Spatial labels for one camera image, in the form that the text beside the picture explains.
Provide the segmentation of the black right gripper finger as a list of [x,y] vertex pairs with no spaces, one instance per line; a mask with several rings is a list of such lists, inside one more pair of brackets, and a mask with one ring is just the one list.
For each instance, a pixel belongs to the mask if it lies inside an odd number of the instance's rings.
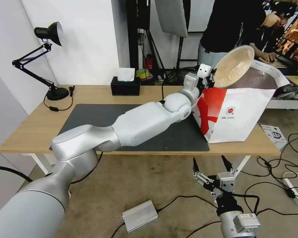
[[214,190],[214,180],[207,177],[203,173],[200,173],[197,161],[195,157],[193,157],[193,178],[201,184],[206,190],[213,191]]
[[227,170],[227,172],[230,172],[233,174],[234,178],[237,178],[238,176],[238,163],[234,162],[233,164],[224,156],[221,155],[223,164]]

